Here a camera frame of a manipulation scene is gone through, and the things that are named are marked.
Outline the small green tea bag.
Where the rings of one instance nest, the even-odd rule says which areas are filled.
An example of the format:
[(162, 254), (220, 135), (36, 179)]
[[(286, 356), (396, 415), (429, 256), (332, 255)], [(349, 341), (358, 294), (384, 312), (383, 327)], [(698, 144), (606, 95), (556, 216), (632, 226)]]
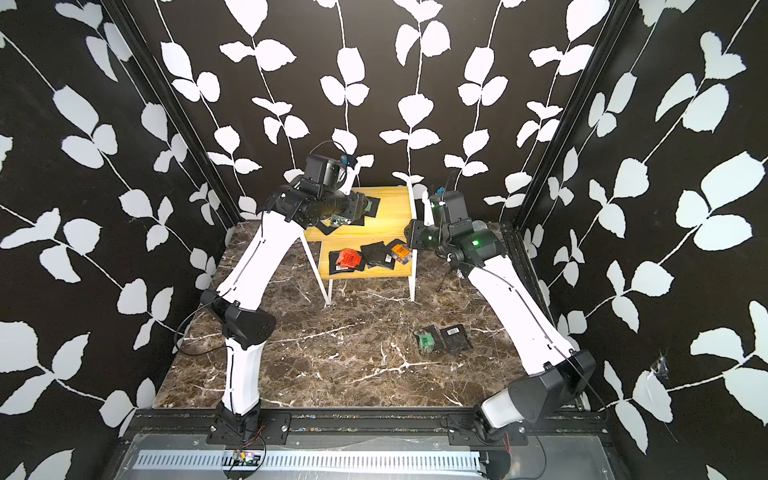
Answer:
[(421, 355), (440, 354), (445, 351), (445, 343), (434, 325), (415, 331), (414, 336)]

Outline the black barcode tea bag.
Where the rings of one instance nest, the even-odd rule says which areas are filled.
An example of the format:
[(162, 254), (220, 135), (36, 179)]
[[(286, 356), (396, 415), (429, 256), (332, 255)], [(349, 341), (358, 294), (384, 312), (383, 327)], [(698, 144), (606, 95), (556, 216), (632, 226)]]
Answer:
[(442, 328), (440, 337), (443, 342), (443, 351), (451, 355), (457, 355), (473, 348), (463, 324)]

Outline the green label tea bag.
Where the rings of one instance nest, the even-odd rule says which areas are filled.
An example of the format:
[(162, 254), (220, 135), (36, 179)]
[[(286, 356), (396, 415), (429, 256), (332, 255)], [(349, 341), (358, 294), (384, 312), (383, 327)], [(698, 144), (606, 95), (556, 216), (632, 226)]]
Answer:
[(330, 218), (330, 225), (334, 228), (339, 228), (341, 226), (350, 225), (354, 221), (354, 217), (334, 214)]

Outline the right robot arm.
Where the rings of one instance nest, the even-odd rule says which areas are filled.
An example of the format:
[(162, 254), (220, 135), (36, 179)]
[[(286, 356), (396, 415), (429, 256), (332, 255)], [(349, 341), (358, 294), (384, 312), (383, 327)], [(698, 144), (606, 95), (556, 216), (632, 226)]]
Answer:
[(527, 373), (479, 404), (487, 430), (537, 422), (579, 397), (596, 361), (576, 350), (538, 306), (495, 233), (470, 218), (463, 194), (439, 190), (428, 198), (433, 223), (413, 219), (404, 233), (408, 247), (448, 261), (482, 294), (511, 338)]

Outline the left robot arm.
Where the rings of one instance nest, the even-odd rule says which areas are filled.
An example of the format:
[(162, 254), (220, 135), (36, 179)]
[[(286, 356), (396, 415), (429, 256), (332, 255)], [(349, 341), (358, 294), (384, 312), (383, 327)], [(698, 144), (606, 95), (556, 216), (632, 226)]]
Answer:
[(269, 281), (304, 231), (323, 220), (346, 225), (365, 215), (369, 200), (351, 191), (357, 159), (307, 157), (304, 173), (267, 200), (260, 227), (236, 266), (216, 288), (201, 295), (222, 326), (226, 384), (217, 406), (216, 430), (250, 441), (258, 435), (259, 368), (276, 318), (260, 308)]

